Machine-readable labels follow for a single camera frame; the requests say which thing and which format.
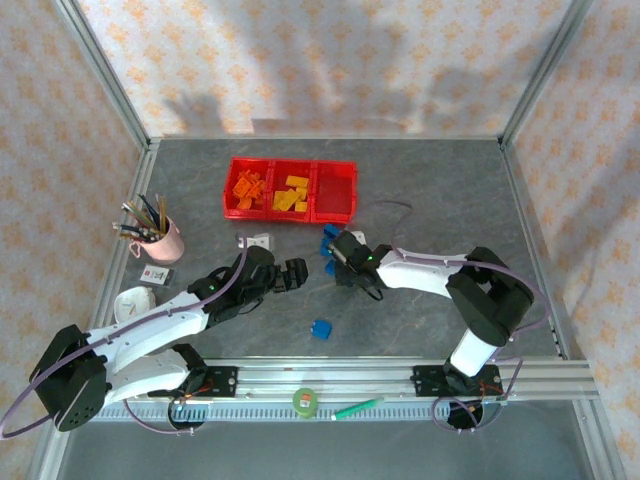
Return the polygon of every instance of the gray tabletop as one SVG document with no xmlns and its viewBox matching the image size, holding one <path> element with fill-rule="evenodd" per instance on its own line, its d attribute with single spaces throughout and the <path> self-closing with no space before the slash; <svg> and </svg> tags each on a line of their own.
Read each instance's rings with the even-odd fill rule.
<svg viewBox="0 0 640 480">
<path fill-rule="evenodd" d="M 169 215 L 186 246 L 173 265 L 169 288 L 154 288 L 169 300 L 194 280 L 231 265 L 239 254 L 235 234 L 270 233 L 276 262 L 302 257 L 309 269 L 303 288 L 269 294 L 263 305 L 188 339 L 203 357 L 248 355 L 421 355 L 446 358 L 465 330 L 451 300 L 412 290 L 387 290 L 382 302 L 362 291 L 336 287 L 324 272 L 321 225 L 238 222 L 222 214 L 222 190 L 232 156 L 308 158 L 358 164 L 359 211 L 354 227 L 375 247 L 390 241 L 405 213 L 401 207 L 363 208 L 380 199 L 408 201 L 413 215 L 396 243 L 414 252 L 469 253 L 475 246 L 496 252 L 511 268 L 534 278 L 522 226 L 493 141 L 448 140 L 163 140 L 148 192 L 168 199 Z M 139 284 L 146 263 L 130 257 L 121 290 Z M 542 314 L 536 302 L 525 318 Z M 312 337 L 315 319 L 333 325 L 328 340 Z M 503 351 L 509 355 L 556 355 L 549 328 L 523 335 Z"/>
<path fill-rule="evenodd" d="M 593 478 L 571 402 L 512 403 L 486 430 L 431 422 L 225 423 L 158 435 L 133 422 L 74 430 L 60 480 Z"/>
</svg>

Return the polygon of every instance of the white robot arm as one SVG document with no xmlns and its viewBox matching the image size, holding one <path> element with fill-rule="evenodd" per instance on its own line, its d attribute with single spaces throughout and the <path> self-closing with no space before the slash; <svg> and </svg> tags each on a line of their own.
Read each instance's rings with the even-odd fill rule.
<svg viewBox="0 0 640 480">
<path fill-rule="evenodd" d="M 412 253 L 389 245 L 371 251 L 343 231 L 328 250 L 336 260 L 336 283 L 360 287 L 374 300 L 382 300 L 386 288 L 411 288 L 453 300 L 468 328 L 445 370 L 447 382 L 460 393 L 468 390 L 473 377 L 507 343 L 533 303 L 533 294 L 522 282 L 471 265 L 506 267 L 486 248 L 454 256 Z"/>
<path fill-rule="evenodd" d="M 155 391 L 190 394 L 201 389 L 203 382 L 211 381 L 211 374 L 189 345 L 173 345 L 147 355 L 231 319 L 247 305 L 259 305 L 269 292 L 297 289 L 308 277 L 304 260 L 287 260 L 283 268 L 274 264 L 268 250 L 258 246 L 247 249 L 242 266 L 240 259 L 238 256 L 231 267 L 214 270 L 172 300 L 127 322 L 86 333 L 76 325 L 60 330 L 30 377 L 33 381 L 61 358 L 87 350 L 35 387 L 56 428 L 63 432 L 77 428 L 104 405 L 134 395 Z M 223 287 L 224 293 L 213 298 Z"/>
</svg>

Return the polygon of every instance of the blue block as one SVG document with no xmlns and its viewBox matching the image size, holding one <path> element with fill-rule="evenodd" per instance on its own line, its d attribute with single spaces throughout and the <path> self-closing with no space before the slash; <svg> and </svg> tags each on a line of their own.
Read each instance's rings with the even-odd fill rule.
<svg viewBox="0 0 640 480">
<path fill-rule="evenodd" d="M 342 232 L 341 228 L 338 228 L 335 225 L 331 225 L 330 223 L 327 223 L 324 226 L 324 235 L 330 238 L 331 240 L 333 240 L 338 235 L 340 235 L 340 232 Z"/>
<path fill-rule="evenodd" d="M 329 244 L 331 243 L 333 239 L 332 238 L 323 238 L 322 239 L 322 246 L 320 247 L 320 255 L 322 255 L 323 257 L 330 257 L 331 256 L 331 252 L 329 251 L 329 249 L 327 248 L 329 246 Z"/>
<path fill-rule="evenodd" d="M 336 276 L 336 261 L 335 260 L 329 260 L 329 263 L 327 263 L 324 266 L 324 271 L 327 272 L 327 275 L 331 275 L 332 277 Z"/>
<path fill-rule="evenodd" d="M 318 319 L 311 325 L 311 334 L 314 337 L 326 340 L 331 335 L 331 324 L 326 320 Z"/>
</svg>

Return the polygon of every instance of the floral wallpaper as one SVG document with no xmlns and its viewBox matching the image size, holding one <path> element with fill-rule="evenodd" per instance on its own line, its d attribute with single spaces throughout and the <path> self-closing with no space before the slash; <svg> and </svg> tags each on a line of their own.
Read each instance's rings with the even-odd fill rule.
<svg viewBox="0 0 640 480">
<path fill-rule="evenodd" d="M 53 335 L 87 326 L 139 151 L 50 0 L 0 9 L 0 412 Z M 11 430 L 40 417 L 36 398 Z M 39 431 L 2 442 L 24 478 Z"/>
<path fill-rule="evenodd" d="M 541 256 L 640 479 L 640 10 L 595 2 L 516 140 Z"/>
<path fill-rule="evenodd" d="M 569 0 L 80 0 L 151 136 L 496 136 Z"/>
</svg>

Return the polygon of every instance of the green tape roll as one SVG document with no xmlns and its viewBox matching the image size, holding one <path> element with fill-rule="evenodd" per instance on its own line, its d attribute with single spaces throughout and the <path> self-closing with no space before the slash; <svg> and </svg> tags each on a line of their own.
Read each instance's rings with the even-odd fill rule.
<svg viewBox="0 0 640 480">
<path fill-rule="evenodd" d="M 311 418 L 318 410 L 318 395 L 310 388 L 301 388 L 293 394 L 293 409 L 302 418 Z"/>
</svg>

